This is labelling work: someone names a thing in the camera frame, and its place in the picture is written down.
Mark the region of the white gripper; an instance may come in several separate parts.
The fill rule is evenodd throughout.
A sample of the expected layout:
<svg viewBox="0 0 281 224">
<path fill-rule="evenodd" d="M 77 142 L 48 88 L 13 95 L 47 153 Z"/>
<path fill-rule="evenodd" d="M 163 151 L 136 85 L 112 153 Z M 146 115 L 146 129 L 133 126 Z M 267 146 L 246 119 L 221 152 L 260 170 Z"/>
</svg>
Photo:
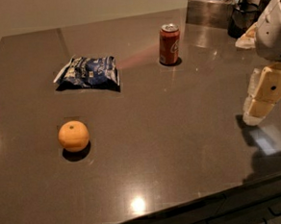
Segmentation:
<svg viewBox="0 0 281 224">
<path fill-rule="evenodd" d="M 269 1 L 259 16 L 255 33 L 258 56 L 275 63 L 253 69 L 243 105 L 247 126 L 261 123 L 281 100 L 281 0 Z"/>
</svg>

